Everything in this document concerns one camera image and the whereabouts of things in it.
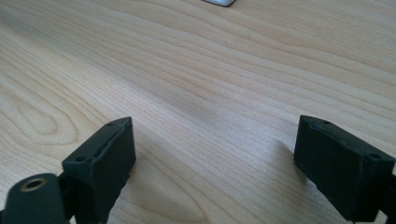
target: round hole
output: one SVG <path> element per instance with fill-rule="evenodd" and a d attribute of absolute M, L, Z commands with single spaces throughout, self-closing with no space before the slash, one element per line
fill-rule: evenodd
<path fill-rule="evenodd" d="M 76 161 L 85 161 L 85 157 L 77 157 Z"/>
<path fill-rule="evenodd" d="M 381 158 L 381 156 L 378 155 L 378 154 L 370 154 L 370 157 L 374 158 L 374 159 L 380 159 Z"/>
<path fill-rule="evenodd" d="M 31 180 L 26 181 L 26 183 L 24 183 L 22 185 L 21 191 L 23 191 L 23 192 L 33 191 L 33 190 L 41 188 L 46 183 L 47 183 L 47 180 L 44 178 L 31 179 Z"/>

